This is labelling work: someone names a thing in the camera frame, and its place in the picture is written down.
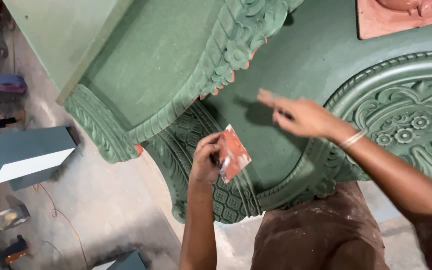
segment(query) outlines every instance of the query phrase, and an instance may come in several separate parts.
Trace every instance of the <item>hand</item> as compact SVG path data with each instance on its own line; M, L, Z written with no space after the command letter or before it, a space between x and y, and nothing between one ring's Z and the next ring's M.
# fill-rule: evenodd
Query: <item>hand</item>
M194 152L189 183L213 184L218 179L219 168L211 160L211 154L219 151L217 144L221 133L213 133L199 141Z
M258 101L273 108L273 122L300 137L332 138L341 129L351 129L349 123L334 116L313 100L291 100L259 89Z

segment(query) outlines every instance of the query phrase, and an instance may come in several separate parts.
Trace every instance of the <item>carved flower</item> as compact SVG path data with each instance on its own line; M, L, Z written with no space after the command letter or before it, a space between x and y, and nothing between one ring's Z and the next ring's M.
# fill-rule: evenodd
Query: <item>carved flower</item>
M411 125L415 129L425 129L429 125L429 119L426 116L417 116L414 118L414 120L411 122Z
M376 138L376 143L381 146L388 146L393 141L390 135L381 134Z
M409 144L414 139L414 133L411 128L402 128L396 132L394 138L398 143Z

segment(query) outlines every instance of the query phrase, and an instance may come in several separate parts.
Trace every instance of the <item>orange cable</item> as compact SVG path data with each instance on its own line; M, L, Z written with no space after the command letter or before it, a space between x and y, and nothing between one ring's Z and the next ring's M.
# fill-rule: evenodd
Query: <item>orange cable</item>
M76 231L75 227L73 226L73 224L71 223L71 221L69 221L69 218L67 218L63 212L59 211L56 209L56 206L54 205L54 201L53 198L51 198L50 194L47 192L46 188L43 187L42 184L38 183L36 185L32 185L32 188L34 191L38 191L39 190L39 186L41 186L44 190L44 192L46 193L46 195L49 197L49 199L51 200L51 203L53 204L53 209L51 210L51 216L53 218L56 218L58 216L58 212L63 215L63 217L68 221L69 225L71 225L72 230L74 231L74 233L76 234L76 237L78 237L79 240L79 245L81 246L81 251L82 251L82 256L84 257L84 262L86 263L86 269L89 269L88 267L88 261L86 260L86 255L85 255L85 250L83 249L83 243L81 242L81 238L79 237L78 232Z

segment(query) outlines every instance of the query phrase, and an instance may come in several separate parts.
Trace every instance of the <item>human arm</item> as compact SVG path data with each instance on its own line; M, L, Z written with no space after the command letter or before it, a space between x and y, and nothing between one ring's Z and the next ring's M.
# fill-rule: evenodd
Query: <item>human arm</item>
M189 175L188 215L184 227L179 269L215 270L217 263L213 217L213 187L219 168L211 154L219 151L220 133L211 134L198 143Z
M290 100L265 90L260 91L258 100L274 108L273 121L294 135L327 138L341 145L357 134L351 124L315 101ZM419 215L432 215L432 180L429 177L365 137L344 150L412 223Z

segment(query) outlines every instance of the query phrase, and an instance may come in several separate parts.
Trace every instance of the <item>green painted surface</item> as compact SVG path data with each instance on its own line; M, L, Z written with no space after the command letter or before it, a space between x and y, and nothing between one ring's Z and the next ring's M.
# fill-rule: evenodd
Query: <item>green painted surface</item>
M247 167L258 192L278 185L295 168L307 140L293 138L271 123L271 111L256 104L260 87L277 94L324 104L340 85L360 71L390 58L432 50L432 25L358 40L353 0L309 0L262 46L249 70L219 95L203 100L216 121L231 124L252 163Z
M193 74L223 3L135 2L82 82L127 126L143 123Z
M4 0L39 61L61 91L73 89L132 2Z

